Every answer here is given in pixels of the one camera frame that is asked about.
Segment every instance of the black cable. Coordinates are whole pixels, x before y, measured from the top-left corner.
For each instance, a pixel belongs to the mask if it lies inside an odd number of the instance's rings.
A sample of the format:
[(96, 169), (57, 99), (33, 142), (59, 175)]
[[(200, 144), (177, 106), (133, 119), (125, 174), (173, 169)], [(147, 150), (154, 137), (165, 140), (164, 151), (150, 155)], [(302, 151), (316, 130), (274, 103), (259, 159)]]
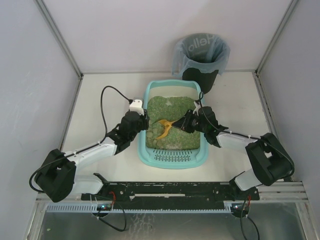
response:
[[(107, 88), (112, 88), (112, 89), (116, 90), (122, 97), (124, 97), (124, 98), (129, 102), (129, 104), (131, 104), (131, 103), (133, 102), (132, 99), (127, 98), (127, 97), (126, 97), (125, 95), (123, 95), (118, 89), (116, 89), (116, 88), (113, 87), (113, 86), (109, 86), (109, 85), (108, 85), (108, 86), (105, 86), (105, 87), (102, 89), (101, 95), (100, 95), (100, 109), (101, 109), (101, 115), (102, 115), (102, 120), (103, 120), (103, 124), (104, 124), (105, 133), (104, 133), (104, 137), (103, 137), (103, 139), (100, 141), (100, 143), (102, 143), (102, 142), (107, 138), (107, 134), (108, 134), (108, 127), (107, 127), (107, 123), (106, 123), (106, 119), (105, 119), (105, 114), (104, 114), (104, 108), (103, 108), (103, 97), (104, 97), (104, 92), (105, 92), (105, 90), (106, 90)], [(96, 143), (96, 144), (94, 144), (94, 145), (88, 146), (88, 147), (86, 147), (86, 148), (84, 148), (84, 149), (81, 149), (81, 150), (77, 151), (75, 154), (80, 154), (80, 153), (82, 153), (82, 152), (84, 152), (84, 151), (87, 151), (87, 150), (89, 150), (89, 149), (92, 149), (92, 148), (94, 148), (94, 147), (96, 147), (96, 146), (98, 146), (98, 145), (99, 145), (99, 143)], [(60, 158), (60, 159), (57, 159), (57, 160), (52, 161), (52, 162), (50, 162), (50, 163), (48, 163), (48, 164), (46, 164), (46, 165), (44, 165), (44, 166), (39, 167), (39, 168), (31, 175), (31, 177), (29, 178), (29, 186), (30, 186), (30, 188), (31, 188), (32, 190), (38, 192), (38, 193), (43, 194), (44, 191), (39, 190), (39, 189), (36, 189), (36, 188), (33, 186), (33, 184), (32, 184), (32, 179), (34, 178), (34, 176), (35, 176), (39, 171), (41, 171), (42, 169), (44, 169), (45, 167), (47, 167), (47, 166), (49, 166), (49, 165), (51, 165), (51, 164), (57, 163), (57, 162), (65, 159), (65, 158), (72, 157), (72, 156), (74, 156), (75, 154), (72, 153), (72, 154), (70, 154), (70, 155), (68, 155), (68, 156), (64, 156), (64, 157), (62, 157), (62, 158)]]
[[(244, 209), (245, 209), (245, 205), (246, 205), (248, 197), (249, 197), (249, 195), (246, 196), (246, 198), (245, 198), (245, 200), (243, 202), (243, 205), (242, 205), (242, 208), (241, 208), (241, 215), (240, 215), (241, 232), (242, 232), (242, 235), (243, 235), (245, 240), (248, 240), (248, 238), (245, 235), (242, 219), (243, 219), (243, 213), (244, 213)], [(256, 230), (256, 234), (258, 235), (258, 240), (260, 240), (260, 233), (259, 233), (257, 225), (255, 224), (255, 222), (250, 217), (247, 216), (246, 218), (249, 219), (252, 222), (252, 224), (254, 225), (255, 230)]]
[(115, 229), (115, 230), (117, 230), (119, 232), (124, 232), (126, 230), (126, 228), (127, 228), (127, 215), (126, 215), (126, 212), (125, 212), (124, 208), (120, 205), (120, 203), (116, 202), (114, 199), (111, 199), (111, 198), (108, 198), (108, 197), (105, 197), (105, 196), (99, 196), (99, 195), (91, 194), (91, 193), (90, 193), (90, 195), (95, 197), (96, 200), (97, 200), (97, 198), (102, 198), (102, 199), (106, 199), (106, 200), (112, 201), (113, 203), (119, 205), (119, 207), (121, 208), (121, 210), (123, 212), (123, 217), (124, 217), (124, 227), (122, 229), (118, 228), (116, 226), (113, 226), (112, 224), (110, 224), (106, 220), (104, 220), (102, 217), (99, 217), (98, 214), (101, 212), (101, 210), (98, 211), (97, 216), (98, 216), (98, 219), (101, 222), (103, 222), (104, 224), (108, 225), (109, 227), (111, 227), (111, 228), (113, 228), (113, 229)]
[(57, 162), (60, 162), (61, 160), (65, 159), (65, 158), (72, 157), (73, 155), (74, 155), (74, 154), (72, 153), (72, 154), (70, 154), (70, 155), (68, 155), (68, 156), (64, 156), (64, 157), (62, 157), (62, 158), (59, 158), (59, 159), (57, 159), (57, 160), (54, 160), (54, 161), (46, 164), (46, 165), (43, 165), (43, 166), (39, 167), (37, 170), (35, 170), (34, 173), (32, 173), (31, 177), (29, 178), (29, 186), (30, 186), (30, 188), (31, 188), (32, 190), (38, 192), (38, 193), (41, 193), (41, 194), (45, 193), (44, 191), (39, 190), (39, 189), (36, 189), (36, 188), (33, 186), (33, 184), (32, 184), (32, 179), (34, 178), (34, 176), (35, 176), (38, 172), (40, 172), (42, 169), (48, 167), (49, 165), (55, 164), (55, 163), (57, 163)]
[[(203, 107), (203, 106), (202, 106), (202, 103), (201, 103), (201, 100), (202, 100), (203, 98), (204, 98), (204, 93), (201, 91), (201, 92), (199, 93), (199, 100), (198, 100), (201, 108)], [(214, 126), (214, 125), (210, 122), (210, 120), (207, 118), (207, 115), (205, 114), (204, 111), (203, 111), (203, 115), (204, 115), (205, 119), (207, 120), (207, 122), (208, 122), (214, 129), (216, 129), (219, 133), (222, 132), (222, 133), (226, 133), (226, 134), (238, 135), (238, 136), (241, 136), (241, 137), (244, 137), (244, 138), (247, 138), (247, 139), (260, 140), (260, 141), (262, 141), (264, 144), (268, 145), (270, 148), (272, 148), (273, 150), (277, 151), (277, 152), (280, 153), (282, 156), (284, 156), (284, 157), (289, 161), (289, 163), (290, 163), (290, 165), (291, 165), (291, 172), (290, 172), (288, 175), (284, 176), (283, 178), (291, 177), (291, 176), (295, 173), (295, 163), (294, 163), (289, 157), (287, 157), (284, 153), (282, 153), (279, 149), (275, 148), (274, 146), (272, 146), (271, 144), (269, 144), (269, 143), (266, 142), (265, 140), (263, 140), (263, 139), (261, 139), (261, 138), (259, 138), (259, 137), (254, 137), (254, 136), (250, 136), (250, 137), (249, 137), (248, 135), (244, 135), (244, 134), (237, 133), (237, 132), (229, 132), (229, 131), (225, 131), (225, 130), (222, 130), (222, 131), (221, 131), (220, 129), (218, 129), (216, 126)]]

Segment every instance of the metal corner post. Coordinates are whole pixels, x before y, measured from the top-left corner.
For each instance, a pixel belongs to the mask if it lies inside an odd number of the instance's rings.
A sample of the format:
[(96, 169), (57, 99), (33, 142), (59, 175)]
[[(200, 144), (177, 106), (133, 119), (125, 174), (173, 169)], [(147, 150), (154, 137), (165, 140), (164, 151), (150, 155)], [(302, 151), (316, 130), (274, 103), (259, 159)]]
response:
[(319, 240), (319, 228), (310, 203), (297, 202), (295, 205), (306, 239)]
[(264, 112), (264, 116), (265, 116), (266, 123), (269, 128), (269, 131), (271, 133), (273, 133), (276, 137), (279, 137), (278, 133), (277, 133), (276, 126), (275, 126), (275, 122), (273, 120), (272, 111), (270, 110), (270, 107), (268, 104), (268, 99), (267, 99), (262, 81), (260, 79), (260, 76), (258, 74), (256, 74), (255, 72), (253, 72), (252, 75), (253, 75), (254, 83), (255, 83), (259, 98), (260, 98), (260, 102), (262, 105), (262, 109)]
[(260, 74), (262, 68), (264, 67), (266, 61), (268, 60), (272, 50), (274, 49), (277, 41), (279, 40), (279, 37), (281, 36), (281, 34), (283, 33), (285, 27), (288, 25), (293, 13), (295, 12), (298, 3), (300, 2), (300, 0), (291, 0), (288, 8), (286, 9), (268, 47), (266, 48), (266, 51), (264, 52), (261, 61), (259, 62), (259, 65), (256, 69), (256, 73)]
[(67, 121), (65, 123), (65, 126), (63, 128), (62, 137), (61, 137), (61, 140), (60, 140), (60, 143), (59, 143), (59, 149), (60, 150), (63, 149), (64, 144), (65, 144), (65, 140), (66, 140), (67, 133), (68, 133), (68, 130), (69, 130), (72, 114), (74, 113), (74, 110), (75, 110), (75, 107), (76, 107), (76, 103), (77, 103), (77, 99), (78, 99), (78, 95), (79, 95), (79, 92), (80, 92), (82, 80), (83, 80), (83, 77), (79, 77), (79, 81), (78, 81), (78, 84), (77, 84), (77, 87), (76, 87), (76, 90), (75, 90), (75, 93), (74, 93), (74, 97), (73, 97), (73, 100), (72, 100), (71, 108), (70, 108), (70, 111), (69, 111), (68, 119), (67, 119)]
[(79, 79), (81, 79), (83, 74), (82, 74), (73, 54), (71, 53), (65, 39), (63, 38), (61, 32), (59, 31), (57, 24), (55, 23), (52, 15), (50, 14), (48, 7), (46, 6), (46, 4), (44, 3), (43, 0), (34, 0), (34, 2), (37, 5), (37, 7), (39, 8), (44, 20), (48, 24), (52, 34), (54, 35), (55, 39), (59, 43), (62, 51), (64, 52), (65, 56), (69, 60), (74, 71), (78, 75)]

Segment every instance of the red wire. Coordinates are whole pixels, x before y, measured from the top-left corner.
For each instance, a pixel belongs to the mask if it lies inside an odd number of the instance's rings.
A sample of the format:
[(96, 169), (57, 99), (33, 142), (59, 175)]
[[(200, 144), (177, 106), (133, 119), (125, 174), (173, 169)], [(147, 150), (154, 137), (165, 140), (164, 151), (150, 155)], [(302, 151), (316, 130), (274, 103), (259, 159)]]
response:
[(115, 201), (116, 201), (116, 195), (113, 191), (109, 192), (109, 194), (112, 194), (113, 195), (113, 201), (111, 203), (111, 206), (113, 206), (115, 204)]
[(250, 206), (250, 203), (251, 203), (251, 195), (249, 195), (248, 199), (249, 199), (248, 206)]

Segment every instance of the white floor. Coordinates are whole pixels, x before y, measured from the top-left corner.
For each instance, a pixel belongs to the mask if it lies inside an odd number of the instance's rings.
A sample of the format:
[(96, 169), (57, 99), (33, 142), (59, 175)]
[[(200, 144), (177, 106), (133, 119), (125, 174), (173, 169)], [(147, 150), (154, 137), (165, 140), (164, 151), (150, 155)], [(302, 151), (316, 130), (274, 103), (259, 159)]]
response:
[[(119, 89), (128, 98), (143, 97), (150, 81), (172, 79), (169, 73), (86, 74), (79, 91), (63, 151), (88, 146), (100, 140), (105, 129), (100, 112), (100, 94), (106, 85)], [(104, 114), (111, 130), (128, 110), (125, 101), (113, 89), (103, 98)], [(261, 136), (268, 126), (251, 72), (226, 72), (217, 77), (205, 102), (215, 112), (219, 124), (234, 132)], [(108, 181), (135, 182), (225, 182), (251, 168), (245, 154), (209, 146), (207, 161), (196, 168), (161, 169), (142, 163), (137, 139), (118, 155), (103, 159), (81, 173), (100, 173)]]

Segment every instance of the white wall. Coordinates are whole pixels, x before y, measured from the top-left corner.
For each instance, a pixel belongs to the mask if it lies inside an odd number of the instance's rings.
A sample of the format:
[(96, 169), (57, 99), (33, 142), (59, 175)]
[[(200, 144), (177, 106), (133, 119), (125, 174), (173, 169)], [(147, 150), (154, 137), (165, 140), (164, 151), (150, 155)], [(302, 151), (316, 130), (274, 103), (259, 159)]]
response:
[(44, 0), (85, 73), (169, 71), (175, 43), (221, 35), (227, 69), (254, 70), (290, 0)]
[(23, 238), (28, 180), (59, 147), (78, 78), (32, 0), (0, 1), (0, 235)]
[(280, 140), (320, 223), (320, 1), (299, 3), (261, 73)]

